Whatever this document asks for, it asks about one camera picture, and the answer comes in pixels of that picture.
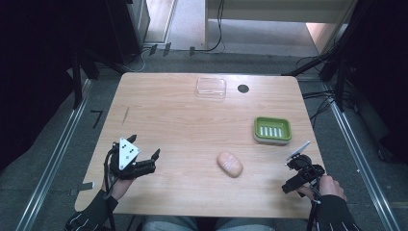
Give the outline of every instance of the small white object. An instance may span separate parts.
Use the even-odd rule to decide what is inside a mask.
[[[289,161],[294,155],[296,155],[297,153],[302,153],[302,151],[304,149],[306,149],[307,145],[309,145],[309,141],[306,141],[305,143],[303,143],[303,145],[301,145],[299,148],[296,149],[296,151],[294,151],[288,158],[286,158],[287,161]]]
[[[131,142],[124,138],[119,141],[119,169],[124,170],[133,159],[140,153],[140,150]]]

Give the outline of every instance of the jeans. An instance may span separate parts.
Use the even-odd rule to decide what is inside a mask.
[[[218,231],[274,231],[271,218],[219,218]],[[197,222],[193,217],[148,216],[143,221],[143,231],[196,231]]]

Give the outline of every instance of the green tray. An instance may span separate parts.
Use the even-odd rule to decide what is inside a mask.
[[[257,141],[288,143],[292,138],[291,124],[285,118],[257,117],[254,138]]]

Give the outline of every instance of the black tripod leg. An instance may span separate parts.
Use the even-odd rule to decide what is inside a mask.
[[[96,52],[92,50],[85,50],[86,54],[89,55],[93,60],[99,61],[102,64],[107,65],[108,67],[112,68],[119,74],[124,74],[126,71],[124,71],[122,68],[120,68],[117,64],[112,63],[111,61],[105,59],[104,57],[100,56]]]
[[[298,69],[288,72],[288,73],[283,73],[281,74],[281,76],[297,76],[303,72],[305,72],[306,70],[313,68],[314,66],[321,64],[322,62],[325,62],[327,60],[329,60],[332,56],[333,52],[329,51],[323,55],[317,56],[315,59],[311,60],[310,62],[308,62],[307,64],[299,67]]]
[[[82,95],[82,83],[81,83],[81,71],[78,59],[78,49],[76,45],[72,46],[72,75],[74,83],[74,93],[75,93],[75,102],[74,109],[78,107],[83,99]]]
[[[339,107],[341,112],[344,112],[343,108],[343,91],[344,91],[344,82],[345,82],[345,77],[347,74],[346,71],[347,67],[344,62],[344,58],[342,58],[342,62],[339,67],[339,76],[337,77],[337,84],[336,84],[336,89],[335,89],[335,101],[337,104],[337,107]]]

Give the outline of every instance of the aluminum rail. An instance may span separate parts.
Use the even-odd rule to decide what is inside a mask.
[[[17,225],[17,228],[15,229],[16,231],[28,231],[32,229],[34,221],[37,218],[38,211],[41,208],[42,202],[44,201],[45,196],[48,193],[48,190],[64,157],[66,148],[69,145],[72,135],[75,132],[75,128],[78,125],[79,119],[81,118],[84,108],[87,105],[88,94],[91,89],[92,83],[92,80],[86,80],[83,86],[84,98],[78,108],[71,113],[68,123],[66,124],[63,133],[60,136],[54,152],[52,153],[51,158],[41,178],[38,181],[36,189],[31,195],[31,198],[27,204],[24,214],[21,217],[20,222]]]

